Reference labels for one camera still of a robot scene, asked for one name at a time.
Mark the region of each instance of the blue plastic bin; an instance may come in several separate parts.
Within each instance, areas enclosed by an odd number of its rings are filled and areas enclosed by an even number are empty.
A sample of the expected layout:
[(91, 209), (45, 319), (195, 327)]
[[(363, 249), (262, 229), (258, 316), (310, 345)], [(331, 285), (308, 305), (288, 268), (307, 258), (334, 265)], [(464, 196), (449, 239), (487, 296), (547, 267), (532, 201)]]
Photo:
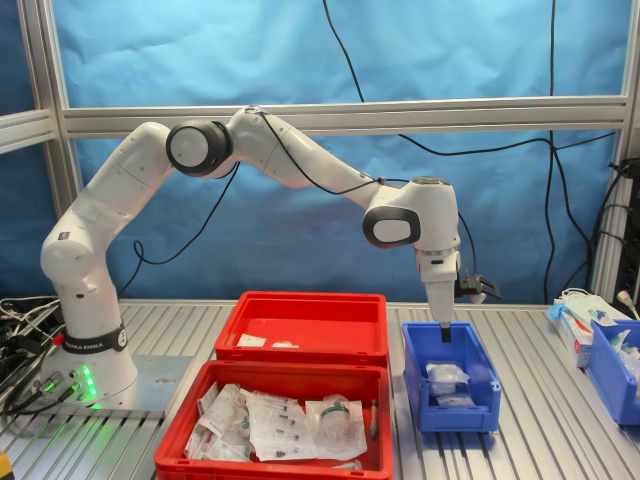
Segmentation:
[(591, 322), (593, 345), (587, 371), (598, 389), (613, 420), (619, 425), (640, 425), (640, 401), (636, 400), (638, 383), (611, 347), (610, 341), (618, 333), (631, 330), (625, 343), (640, 347), (640, 322), (616, 320), (618, 325), (602, 327)]
[[(500, 383), (471, 324), (451, 324), (451, 343), (442, 343), (440, 324), (404, 323), (404, 381), (418, 430), (421, 432), (494, 432), (498, 429)], [(429, 398), (427, 363), (460, 366), (469, 379), (476, 406), (441, 407)]]

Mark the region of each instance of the slotted metal surface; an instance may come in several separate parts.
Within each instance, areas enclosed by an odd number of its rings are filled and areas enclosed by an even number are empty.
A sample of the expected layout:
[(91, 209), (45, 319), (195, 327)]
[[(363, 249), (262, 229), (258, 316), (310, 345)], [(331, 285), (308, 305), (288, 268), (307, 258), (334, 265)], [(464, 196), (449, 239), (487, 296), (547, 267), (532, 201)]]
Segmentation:
[[(133, 351), (215, 358), (213, 345), (232, 301), (125, 301), (122, 314)], [(424, 304), (389, 304), (389, 375), (394, 479), (639, 479), (640, 428), (619, 428), (589, 377), (532, 306), (459, 306), (502, 383), (500, 428), (494, 434), (415, 431), (402, 377), (401, 322), (432, 320)], [(186, 385), (193, 381), (192, 369)], [(0, 425), (0, 450), (18, 479), (154, 477), (153, 452), (167, 420), (40, 414)]]

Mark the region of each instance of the white robotic arm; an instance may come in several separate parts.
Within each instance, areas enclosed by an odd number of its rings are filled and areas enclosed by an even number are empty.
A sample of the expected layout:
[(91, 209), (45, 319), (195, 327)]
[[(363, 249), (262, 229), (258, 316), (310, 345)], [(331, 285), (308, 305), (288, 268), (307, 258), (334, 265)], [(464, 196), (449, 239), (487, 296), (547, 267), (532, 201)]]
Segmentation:
[(126, 396), (136, 379), (115, 287), (106, 266), (114, 237), (175, 169), (219, 178), (246, 162), (291, 187), (313, 184), (363, 207), (363, 232), (373, 245), (413, 244), (433, 317), (447, 341), (460, 267), (457, 206), (451, 185), (418, 177), (402, 188), (348, 166), (313, 140), (259, 107), (237, 112), (226, 125), (191, 121), (171, 131), (145, 123), (125, 138), (44, 242), (41, 264), (60, 297), (66, 330), (62, 349), (43, 364), (80, 384), (69, 403)]

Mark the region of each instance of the white box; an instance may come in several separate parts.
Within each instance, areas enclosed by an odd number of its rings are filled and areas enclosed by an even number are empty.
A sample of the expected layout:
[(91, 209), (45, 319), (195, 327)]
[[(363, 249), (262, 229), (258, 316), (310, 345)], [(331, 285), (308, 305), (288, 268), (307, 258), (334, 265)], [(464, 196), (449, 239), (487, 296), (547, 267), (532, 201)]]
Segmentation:
[[(562, 301), (556, 300), (555, 303), (562, 303)], [(559, 318), (551, 320), (551, 323), (558, 331), (562, 343), (571, 353), (576, 367), (586, 368), (589, 365), (591, 344), (593, 343), (591, 326), (585, 325), (574, 317), (571, 312), (562, 312)]]

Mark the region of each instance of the red plastic bin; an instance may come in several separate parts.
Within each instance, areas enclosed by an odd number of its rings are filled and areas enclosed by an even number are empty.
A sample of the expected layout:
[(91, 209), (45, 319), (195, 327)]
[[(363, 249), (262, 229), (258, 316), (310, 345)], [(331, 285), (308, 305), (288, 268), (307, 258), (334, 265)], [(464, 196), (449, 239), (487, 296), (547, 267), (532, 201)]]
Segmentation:
[[(387, 365), (386, 301), (351, 293), (245, 292), (216, 341), (216, 358)], [(246, 333), (264, 347), (238, 347)], [(271, 347), (289, 341), (299, 348)]]
[[(336, 460), (272, 461), (260, 463), (188, 460), (183, 451), (198, 419), (197, 399), (213, 382), (222, 388), (237, 383), (243, 388), (260, 390), (301, 400), (321, 400), (340, 393), (349, 400), (362, 400), (367, 436), (367, 452), (357, 457), (363, 470), (333, 469)], [(376, 438), (369, 434), (371, 400), (378, 401)], [(205, 363), (155, 456), (159, 480), (329, 480), (334, 478), (392, 478), (392, 444), (389, 414), (387, 370), (370, 366), (291, 365), (281, 363), (230, 362)]]

